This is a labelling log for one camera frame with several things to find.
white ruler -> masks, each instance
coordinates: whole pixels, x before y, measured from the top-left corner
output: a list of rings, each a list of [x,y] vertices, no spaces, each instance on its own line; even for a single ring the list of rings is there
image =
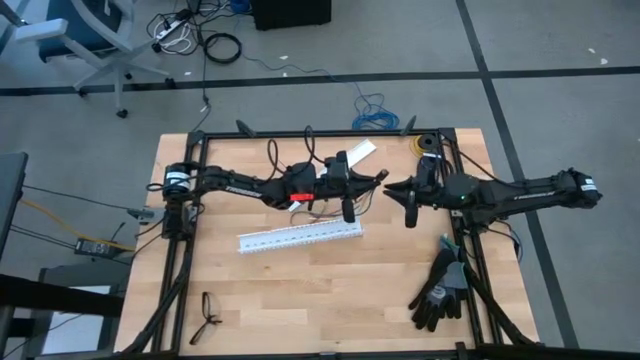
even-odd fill
[[[363,234],[360,218],[352,224],[344,220],[332,220],[315,224],[292,226],[272,231],[239,235],[241,254],[306,245],[319,241],[344,239]]]
[[[353,165],[359,163],[360,160],[366,158],[369,154],[371,154],[375,150],[376,150],[376,146],[373,145],[373,143],[371,141],[369,141],[369,139],[365,139],[363,142],[361,142],[360,144],[356,145],[353,149],[347,151],[347,162],[349,163],[349,168],[351,168],[351,167],[353,167]],[[327,172],[327,168],[323,168],[318,173],[317,177],[320,177],[321,175],[325,174],[326,172]],[[293,204],[291,204],[291,206],[289,206],[289,212],[293,212],[300,205],[302,205],[302,204],[300,204],[297,201],[294,202]]]

wooden table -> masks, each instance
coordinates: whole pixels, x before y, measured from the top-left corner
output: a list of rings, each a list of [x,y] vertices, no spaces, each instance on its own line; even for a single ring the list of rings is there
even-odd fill
[[[491,171],[479,129],[457,129],[460,149]],[[162,182],[165,166],[182,161],[186,135],[163,135],[152,182]],[[370,137],[377,150],[354,166],[362,174],[389,170],[385,182],[414,174],[416,157],[410,138]],[[362,138],[317,138],[319,157],[348,150]],[[302,139],[278,139],[285,164],[306,159]],[[265,139],[210,142],[208,163],[265,178],[271,172]],[[464,162],[467,173],[483,174]],[[438,251],[438,238],[451,234],[446,210],[420,209],[415,229],[404,227],[404,209],[375,192],[373,206],[362,217],[365,235],[289,249],[240,255],[237,235],[290,226],[290,213],[260,201],[216,192],[202,200],[206,210],[198,221],[195,254],[187,299],[181,355],[318,353],[452,349],[464,341],[473,347],[469,318],[441,320],[436,332],[418,331],[407,304],[423,285]],[[147,205],[163,205],[150,193]],[[330,202],[337,208],[339,203]],[[296,224],[308,221],[299,215]],[[501,224],[496,230],[507,232]],[[146,244],[157,232],[141,238]],[[537,339],[536,328],[510,239],[481,236],[495,299],[521,331]],[[158,302],[167,241],[157,240],[135,259],[120,320],[116,350],[126,347],[149,319]],[[224,321],[208,328],[196,346],[188,341],[203,323],[201,294],[214,295]],[[490,339],[484,305],[478,297],[483,333]],[[168,330],[173,312],[167,316]],[[165,332],[165,345],[170,331]]]

blue cable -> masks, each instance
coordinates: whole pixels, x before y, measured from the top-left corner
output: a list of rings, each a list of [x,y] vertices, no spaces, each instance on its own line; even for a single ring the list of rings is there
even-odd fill
[[[236,33],[236,30],[239,24],[240,24],[240,18],[238,18],[238,20],[236,21],[236,25],[233,28],[234,33]],[[363,94],[362,89],[360,89],[360,85],[358,85],[358,83],[355,81],[354,82],[339,81],[333,75],[331,75],[329,71],[325,69],[305,70],[291,63],[287,63],[279,67],[272,67],[267,65],[267,63],[265,63],[260,59],[252,58],[245,55],[244,49],[242,52],[242,57],[245,58],[246,60],[256,62],[271,71],[280,71],[286,68],[293,68],[304,74],[312,74],[312,73],[318,73],[318,72],[323,73],[329,79],[331,79],[331,81],[334,81],[336,83],[343,83],[343,84],[352,83],[353,85],[355,85],[356,90],[358,90],[358,94],[359,94],[358,97],[356,97],[356,99],[353,101],[353,107],[356,109],[356,112],[358,113],[356,118],[353,119],[353,122],[351,123],[351,128],[354,130],[365,129],[365,128],[391,130],[391,129],[397,128],[398,125],[400,124],[400,119],[398,118],[398,116],[393,112],[385,109],[385,107],[383,106],[384,95],[382,93]],[[379,98],[380,102],[374,103],[373,101],[370,101],[371,98]]]

office chair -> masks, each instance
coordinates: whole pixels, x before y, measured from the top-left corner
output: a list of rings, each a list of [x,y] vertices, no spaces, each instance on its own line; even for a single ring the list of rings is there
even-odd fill
[[[165,83],[175,88],[169,73],[138,65],[133,59],[149,49],[154,39],[134,47],[129,42],[133,28],[132,0],[50,0],[47,21],[16,29],[16,41],[38,41],[42,61],[56,56],[75,54],[96,70],[73,87],[81,97],[87,94],[82,87],[89,82],[112,74],[117,113],[126,118],[122,107],[122,78],[132,79],[131,70],[165,77]]]

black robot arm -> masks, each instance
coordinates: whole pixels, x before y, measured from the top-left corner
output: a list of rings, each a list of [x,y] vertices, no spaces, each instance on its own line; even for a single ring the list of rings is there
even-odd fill
[[[316,178],[315,166],[311,162],[303,162],[287,167],[279,178],[265,180],[219,166],[207,166],[199,169],[198,175],[191,176],[191,172],[198,169],[197,164],[169,165],[161,187],[166,202],[163,237],[181,238],[188,234],[185,226],[190,215],[184,202],[199,199],[212,191],[256,198],[278,210],[288,209],[295,201],[308,202],[311,209],[315,200],[339,198],[342,199],[344,220],[354,222],[353,202],[378,187],[388,172],[381,170],[375,177],[358,174],[349,169],[345,151],[326,158],[324,164],[327,172],[320,178]],[[192,180],[196,180],[193,189]]]
[[[419,167],[421,165],[435,167],[436,161],[425,163],[421,160]],[[405,207],[407,227],[415,226],[417,208],[422,205],[460,210],[465,227],[477,229],[510,215],[552,206],[590,209],[602,197],[590,176],[573,169],[547,178],[512,183],[453,174],[442,185],[435,175],[425,171],[429,177],[410,177],[385,185],[384,193]]]

